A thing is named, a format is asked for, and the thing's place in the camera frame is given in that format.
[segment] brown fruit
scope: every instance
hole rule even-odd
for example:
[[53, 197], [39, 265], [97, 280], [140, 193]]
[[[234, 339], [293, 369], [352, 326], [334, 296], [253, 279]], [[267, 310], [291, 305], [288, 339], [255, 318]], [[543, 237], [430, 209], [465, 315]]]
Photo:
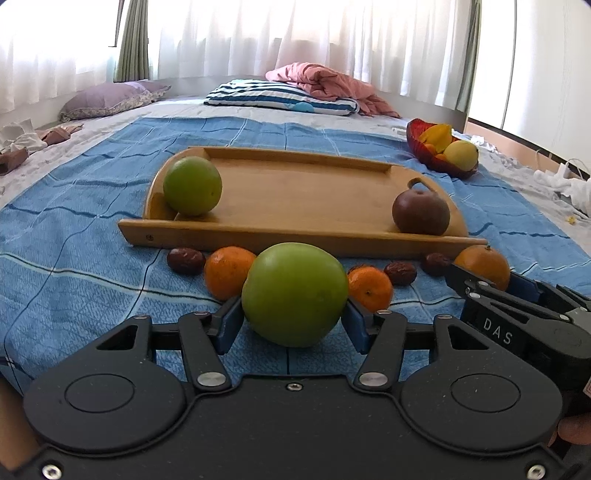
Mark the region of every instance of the brown fruit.
[[395, 287], [406, 287], [417, 278], [417, 269], [410, 262], [392, 262], [386, 265], [384, 273]]
[[392, 218], [402, 233], [443, 235], [449, 226], [450, 211], [437, 193], [409, 189], [396, 197]]
[[203, 271], [205, 257], [192, 248], [173, 248], [166, 256], [166, 263], [179, 275], [199, 275]]
[[443, 254], [428, 254], [421, 260], [421, 269], [431, 277], [442, 277], [452, 260]]

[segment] purple pillow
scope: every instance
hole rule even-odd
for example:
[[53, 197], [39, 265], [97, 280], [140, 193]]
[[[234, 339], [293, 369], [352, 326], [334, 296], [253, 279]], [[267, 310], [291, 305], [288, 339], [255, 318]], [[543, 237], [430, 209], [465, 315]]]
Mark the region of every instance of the purple pillow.
[[83, 90], [67, 102], [61, 109], [60, 121], [68, 122], [126, 112], [155, 102], [169, 88], [168, 85], [150, 80], [102, 83]]

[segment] red fruit bowl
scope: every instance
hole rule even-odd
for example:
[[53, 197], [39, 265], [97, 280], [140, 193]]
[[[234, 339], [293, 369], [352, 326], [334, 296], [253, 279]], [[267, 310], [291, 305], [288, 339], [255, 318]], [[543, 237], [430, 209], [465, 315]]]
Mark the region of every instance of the red fruit bowl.
[[478, 162], [476, 162], [476, 165], [474, 165], [474, 168], [471, 170], [460, 170], [453, 163], [435, 158], [435, 155], [432, 155], [432, 153], [427, 150], [427, 147], [425, 147], [425, 145], [419, 141], [418, 138], [421, 136], [421, 134], [427, 128], [430, 128], [433, 125], [437, 124], [423, 122], [420, 118], [411, 120], [407, 125], [408, 145], [410, 146], [410, 150], [413, 152], [413, 155], [417, 157], [417, 160], [426, 165], [429, 170], [438, 171], [439, 173], [447, 173], [450, 177], [455, 179], [466, 180], [474, 175], [478, 169]]

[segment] green curtain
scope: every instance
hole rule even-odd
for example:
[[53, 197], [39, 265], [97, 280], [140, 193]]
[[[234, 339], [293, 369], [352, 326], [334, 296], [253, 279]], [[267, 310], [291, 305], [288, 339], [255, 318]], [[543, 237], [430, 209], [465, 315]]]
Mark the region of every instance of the green curtain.
[[116, 82], [145, 80], [148, 71], [148, 0], [129, 0]]
[[478, 40], [480, 38], [480, 16], [482, 15], [482, 0], [472, 0], [470, 7], [470, 30], [468, 33], [468, 45], [466, 49], [466, 63], [460, 95], [457, 97], [456, 110], [467, 113], [470, 108], [472, 87], [476, 73], [476, 61], [478, 59]]

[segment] green apple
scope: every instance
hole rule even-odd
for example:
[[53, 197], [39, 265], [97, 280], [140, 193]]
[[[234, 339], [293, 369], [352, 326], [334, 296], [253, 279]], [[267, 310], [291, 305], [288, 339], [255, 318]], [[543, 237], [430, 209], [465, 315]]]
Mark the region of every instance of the green apple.
[[178, 213], [202, 215], [220, 201], [222, 178], [209, 160], [185, 157], [168, 169], [163, 190], [166, 202]]
[[242, 287], [251, 328], [279, 345], [308, 347], [339, 321], [349, 294], [340, 262], [307, 244], [284, 243], [261, 253]]

